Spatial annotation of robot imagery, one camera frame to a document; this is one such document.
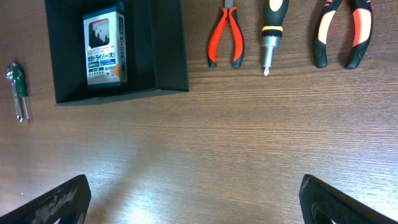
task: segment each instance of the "pliers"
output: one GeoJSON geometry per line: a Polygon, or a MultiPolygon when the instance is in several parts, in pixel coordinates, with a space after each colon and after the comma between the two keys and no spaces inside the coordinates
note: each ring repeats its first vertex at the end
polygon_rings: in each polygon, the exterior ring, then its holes
{"type": "MultiPolygon", "coordinates": [[[[338,6],[343,0],[326,0],[313,38],[315,66],[325,68],[328,65],[326,57],[326,38],[330,22],[338,6]]],[[[355,69],[361,63],[372,37],[373,12],[370,0],[351,0],[351,10],[354,15],[355,38],[353,48],[349,53],[345,69],[355,69]]]]}
{"type": "Polygon", "coordinates": [[[210,68],[217,67],[218,42],[221,39],[228,18],[231,23],[235,39],[235,56],[232,67],[238,69],[242,65],[244,55],[244,39],[242,30],[238,23],[238,17],[236,15],[236,7],[234,6],[234,2],[235,0],[225,0],[225,5],[221,9],[221,19],[216,29],[214,30],[213,35],[211,36],[207,54],[207,60],[210,68]]]}

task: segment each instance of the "needle-nose pliers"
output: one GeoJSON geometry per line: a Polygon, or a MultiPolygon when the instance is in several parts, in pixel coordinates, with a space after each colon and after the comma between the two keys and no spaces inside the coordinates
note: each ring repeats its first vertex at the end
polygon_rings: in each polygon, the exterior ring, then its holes
{"type": "Polygon", "coordinates": [[[234,2],[235,0],[225,0],[225,7],[221,9],[221,19],[216,29],[214,30],[213,35],[211,36],[207,53],[207,60],[210,68],[217,67],[218,42],[221,39],[221,35],[223,34],[228,18],[229,22],[231,23],[235,39],[235,56],[232,67],[238,69],[242,65],[244,55],[244,39],[242,30],[238,23],[238,17],[236,14],[236,7],[234,6],[234,2]]]}

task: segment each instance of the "screwdriver package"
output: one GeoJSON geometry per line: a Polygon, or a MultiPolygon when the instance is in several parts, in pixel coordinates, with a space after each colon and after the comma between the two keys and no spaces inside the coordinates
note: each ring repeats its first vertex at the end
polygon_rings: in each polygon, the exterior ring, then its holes
{"type": "Polygon", "coordinates": [[[83,16],[88,88],[127,83],[123,3],[83,16]]]}

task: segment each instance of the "pliers handle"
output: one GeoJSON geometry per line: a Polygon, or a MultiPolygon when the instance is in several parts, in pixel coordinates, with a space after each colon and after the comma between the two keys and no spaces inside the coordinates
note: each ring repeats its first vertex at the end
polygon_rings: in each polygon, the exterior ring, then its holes
{"type": "MultiPolygon", "coordinates": [[[[330,22],[343,0],[326,0],[319,18],[313,38],[315,66],[325,68],[328,65],[326,57],[326,38],[330,22]]],[[[355,38],[345,69],[355,69],[361,63],[372,37],[373,12],[370,0],[351,0],[351,10],[355,23],[355,38]]]]}
{"type": "Polygon", "coordinates": [[[231,23],[235,39],[235,56],[232,63],[232,67],[238,69],[242,65],[243,55],[244,55],[244,39],[243,39],[242,30],[238,23],[236,7],[232,7],[231,9],[223,7],[221,9],[221,19],[213,35],[211,36],[208,46],[207,60],[210,68],[217,67],[218,42],[220,41],[221,36],[223,35],[228,18],[229,22],[231,23]]]}

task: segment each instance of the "hand tool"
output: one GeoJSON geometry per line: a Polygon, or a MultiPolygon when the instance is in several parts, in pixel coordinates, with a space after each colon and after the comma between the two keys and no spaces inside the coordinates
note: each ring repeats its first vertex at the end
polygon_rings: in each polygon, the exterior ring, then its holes
{"type": "Polygon", "coordinates": [[[274,59],[274,51],[282,39],[282,23],[285,19],[289,0],[264,0],[264,27],[262,28],[262,46],[265,47],[264,75],[268,76],[274,59]]]}
{"type": "MultiPolygon", "coordinates": [[[[315,66],[325,68],[328,65],[326,57],[326,38],[330,22],[343,0],[326,0],[313,38],[315,66]]],[[[355,69],[361,63],[372,37],[373,12],[370,0],[351,0],[351,10],[354,16],[355,37],[349,53],[345,69],[355,69]]]]}
{"type": "Polygon", "coordinates": [[[217,67],[217,48],[218,42],[221,39],[225,25],[228,21],[231,23],[234,39],[235,39],[235,55],[232,62],[232,67],[235,69],[240,68],[243,62],[244,55],[244,39],[243,33],[238,23],[238,16],[236,13],[236,7],[234,6],[235,0],[225,0],[224,8],[221,9],[221,19],[211,36],[209,46],[207,61],[210,68],[217,67]]]}
{"type": "Polygon", "coordinates": [[[25,82],[25,74],[22,69],[18,66],[17,63],[11,62],[7,67],[7,78],[12,80],[12,92],[14,94],[14,102],[17,110],[17,119],[21,123],[24,120],[24,116],[21,110],[21,103],[19,98],[22,98],[25,108],[25,116],[30,123],[29,119],[29,109],[26,103],[27,91],[26,91],[26,82],[25,82]]]}
{"type": "Polygon", "coordinates": [[[21,103],[19,101],[19,97],[17,94],[16,81],[14,80],[14,78],[12,76],[12,69],[10,67],[7,67],[7,79],[11,81],[15,109],[17,111],[17,120],[21,123],[24,121],[24,117],[22,115],[21,103]]]}

